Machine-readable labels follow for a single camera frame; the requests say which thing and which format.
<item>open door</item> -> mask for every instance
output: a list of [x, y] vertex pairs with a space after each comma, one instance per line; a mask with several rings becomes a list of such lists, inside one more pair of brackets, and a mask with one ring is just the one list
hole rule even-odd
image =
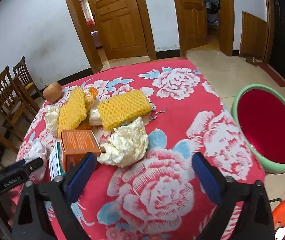
[[108, 59], [148, 56], [136, 0], [88, 0]]
[[207, 13], [204, 0], [175, 0], [175, 5], [182, 50], [206, 45]]

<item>white phone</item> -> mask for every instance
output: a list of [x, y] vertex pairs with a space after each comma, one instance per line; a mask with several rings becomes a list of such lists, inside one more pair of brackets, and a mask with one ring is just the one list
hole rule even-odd
[[285, 236], [285, 227], [277, 228], [275, 233], [275, 240], [282, 240]]

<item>green rim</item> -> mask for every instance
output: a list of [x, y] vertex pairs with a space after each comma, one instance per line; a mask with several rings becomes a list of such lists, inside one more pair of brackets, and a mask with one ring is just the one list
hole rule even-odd
[[[239, 127], [239, 129], [243, 135], [244, 135], [244, 133], [241, 130], [241, 127], [239, 125], [239, 120], [238, 120], [238, 113], [237, 113], [238, 103], [239, 103], [239, 100], [242, 97], [242, 95], [245, 94], [247, 91], [252, 90], [252, 89], [265, 90], [265, 91], [273, 94], [274, 96], [276, 96], [285, 105], [285, 99], [277, 91], [273, 90], [270, 87], [267, 87], [267, 86], [261, 85], [261, 84], [252, 84], [252, 85], [244, 87], [239, 92], [239, 94], [235, 97], [235, 100], [234, 100], [234, 102], [232, 104], [232, 108], [231, 108], [231, 115], [233, 116], [237, 126]], [[244, 136], [244, 139], [246, 141], [247, 146], [250, 148], [250, 150], [257, 156], [257, 159], [259, 160], [259, 162], [261, 163], [261, 165], [263, 166], [265, 171], [267, 171], [269, 173], [274, 173], [274, 174], [281, 174], [281, 173], [285, 172], [285, 163], [275, 163], [271, 160], [268, 160], [267, 158], [262, 156], [260, 153], [258, 153], [250, 145], [250, 143], [247, 141], [247, 138], [245, 136]]]

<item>crumpled plastic bag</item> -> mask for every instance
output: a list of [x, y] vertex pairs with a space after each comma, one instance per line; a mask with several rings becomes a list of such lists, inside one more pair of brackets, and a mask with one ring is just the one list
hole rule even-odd
[[36, 143], [32, 146], [30, 151], [25, 155], [24, 159], [26, 163], [28, 163], [38, 157], [43, 159], [44, 164], [42, 167], [32, 172], [30, 174], [30, 177], [31, 179], [35, 177], [36, 180], [41, 181], [44, 178], [46, 167], [47, 167], [47, 149], [45, 145], [43, 145], [40, 141], [36, 141]]
[[124, 168], [141, 160], [148, 147], [148, 135], [141, 117], [129, 125], [114, 128], [114, 133], [102, 144], [106, 153], [101, 153], [97, 161], [101, 164]]
[[99, 126], [103, 124], [97, 107], [93, 107], [90, 109], [89, 124], [91, 126]]
[[59, 110], [60, 108], [58, 106], [49, 105], [44, 118], [46, 129], [56, 137], [58, 135]]

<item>plastic tub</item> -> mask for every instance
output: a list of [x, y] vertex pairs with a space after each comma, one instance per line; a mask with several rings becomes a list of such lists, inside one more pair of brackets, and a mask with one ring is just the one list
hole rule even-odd
[[270, 87], [249, 85], [236, 96], [231, 114], [264, 170], [284, 173], [285, 99]]

